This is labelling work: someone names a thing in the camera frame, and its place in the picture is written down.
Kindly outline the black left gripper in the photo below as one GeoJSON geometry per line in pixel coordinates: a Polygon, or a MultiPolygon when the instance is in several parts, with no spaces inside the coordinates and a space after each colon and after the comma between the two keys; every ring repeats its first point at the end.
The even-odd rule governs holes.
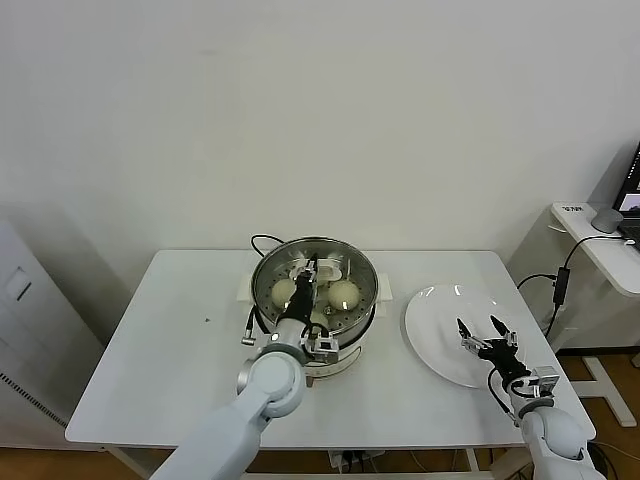
{"type": "Polygon", "coordinates": [[[294,319],[303,324],[311,323],[311,313],[315,302],[315,286],[319,265],[318,255],[313,254],[307,262],[307,270],[301,271],[295,282],[295,291],[284,310],[284,317],[294,319]]]}

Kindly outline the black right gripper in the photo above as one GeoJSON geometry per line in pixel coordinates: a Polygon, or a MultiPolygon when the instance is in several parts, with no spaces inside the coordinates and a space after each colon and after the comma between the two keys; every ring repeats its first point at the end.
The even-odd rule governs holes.
{"type": "Polygon", "coordinates": [[[471,353],[479,353],[481,359],[491,362],[503,383],[511,383],[528,375],[528,369],[516,357],[517,334],[501,320],[491,316],[491,322],[502,339],[489,339],[486,342],[472,335],[460,318],[456,321],[462,347],[471,353]]]}

